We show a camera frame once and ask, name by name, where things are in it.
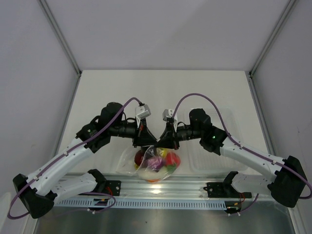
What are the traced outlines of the yellow toy banana bunch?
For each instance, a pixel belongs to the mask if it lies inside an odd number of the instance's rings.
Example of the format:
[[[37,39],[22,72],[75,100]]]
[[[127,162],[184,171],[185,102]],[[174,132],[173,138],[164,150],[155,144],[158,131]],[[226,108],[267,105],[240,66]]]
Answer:
[[[158,156],[162,157],[162,158],[165,158],[167,153],[168,153],[168,149],[166,148],[156,148],[156,153]]]

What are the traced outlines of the red toy tomato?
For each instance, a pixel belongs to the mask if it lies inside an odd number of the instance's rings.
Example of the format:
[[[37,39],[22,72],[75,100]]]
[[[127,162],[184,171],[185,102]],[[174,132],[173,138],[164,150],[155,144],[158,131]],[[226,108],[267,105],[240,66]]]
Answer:
[[[179,167],[181,164],[180,157],[173,152],[169,152],[165,157],[165,166],[175,166],[176,168]]]

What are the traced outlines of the clear zip top bag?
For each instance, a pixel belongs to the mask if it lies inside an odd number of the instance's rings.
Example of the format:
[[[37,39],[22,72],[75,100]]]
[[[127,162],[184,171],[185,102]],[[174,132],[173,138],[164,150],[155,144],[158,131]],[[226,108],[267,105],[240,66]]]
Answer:
[[[129,147],[121,154],[116,172],[157,183],[170,177],[180,165],[181,158],[174,150],[154,146]]]

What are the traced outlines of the white toy radish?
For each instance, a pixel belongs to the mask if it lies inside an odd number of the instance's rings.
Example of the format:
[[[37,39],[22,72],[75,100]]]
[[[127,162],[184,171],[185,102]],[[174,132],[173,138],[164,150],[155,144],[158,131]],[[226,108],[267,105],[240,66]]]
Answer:
[[[167,174],[166,170],[159,170],[158,172],[153,170],[139,170],[138,176],[144,180],[161,180]]]

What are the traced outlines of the orange toy orange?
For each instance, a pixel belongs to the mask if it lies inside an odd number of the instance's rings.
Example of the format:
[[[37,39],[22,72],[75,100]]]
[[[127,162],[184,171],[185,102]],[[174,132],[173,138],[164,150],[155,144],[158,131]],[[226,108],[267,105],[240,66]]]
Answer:
[[[149,182],[149,183],[157,183],[160,180],[159,179],[153,179],[153,180],[146,180],[146,181]]]

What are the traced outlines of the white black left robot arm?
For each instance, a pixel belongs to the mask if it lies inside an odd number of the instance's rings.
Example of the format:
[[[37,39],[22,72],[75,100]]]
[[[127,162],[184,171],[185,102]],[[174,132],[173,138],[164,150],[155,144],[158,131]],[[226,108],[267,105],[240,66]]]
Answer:
[[[122,118],[125,107],[117,102],[108,103],[100,115],[77,132],[63,152],[29,175],[18,174],[14,177],[15,198],[21,200],[32,218],[44,216],[56,203],[76,195],[112,196],[106,178],[97,169],[61,181],[77,164],[107,145],[111,137],[130,138],[134,147],[156,144],[157,139],[146,123],[146,117],[151,114],[148,105],[140,102],[131,121]]]

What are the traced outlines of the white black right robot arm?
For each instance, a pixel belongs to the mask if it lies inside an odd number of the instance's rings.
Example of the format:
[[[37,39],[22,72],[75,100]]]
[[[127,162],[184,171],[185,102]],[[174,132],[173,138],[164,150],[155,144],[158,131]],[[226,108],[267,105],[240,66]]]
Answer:
[[[177,150],[180,142],[199,139],[204,150],[236,160],[258,172],[257,175],[230,172],[222,185],[225,195],[232,197],[244,192],[270,195],[289,208],[295,207],[302,198],[308,182],[297,158],[282,158],[243,146],[226,131],[213,126],[210,116],[201,108],[190,111],[188,125],[178,126],[172,109],[164,110],[163,120],[165,130],[156,147]]]

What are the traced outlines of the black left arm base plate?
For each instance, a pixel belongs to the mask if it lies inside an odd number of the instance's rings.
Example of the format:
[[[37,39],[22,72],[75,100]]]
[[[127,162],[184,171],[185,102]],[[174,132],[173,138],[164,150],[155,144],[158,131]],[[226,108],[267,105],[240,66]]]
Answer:
[[[121,191],[120,180],[107,180],[104,186],[104,192],[112,196],[119,196]]]

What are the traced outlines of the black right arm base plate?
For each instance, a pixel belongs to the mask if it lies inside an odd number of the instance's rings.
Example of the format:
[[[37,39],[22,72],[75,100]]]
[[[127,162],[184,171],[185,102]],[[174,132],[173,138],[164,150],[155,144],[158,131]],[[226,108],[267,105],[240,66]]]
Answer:
[[[222,182],[208,182],[203,190],[209,198],[252,198],[252,193],[239,193],[231,185],[224,186]]]

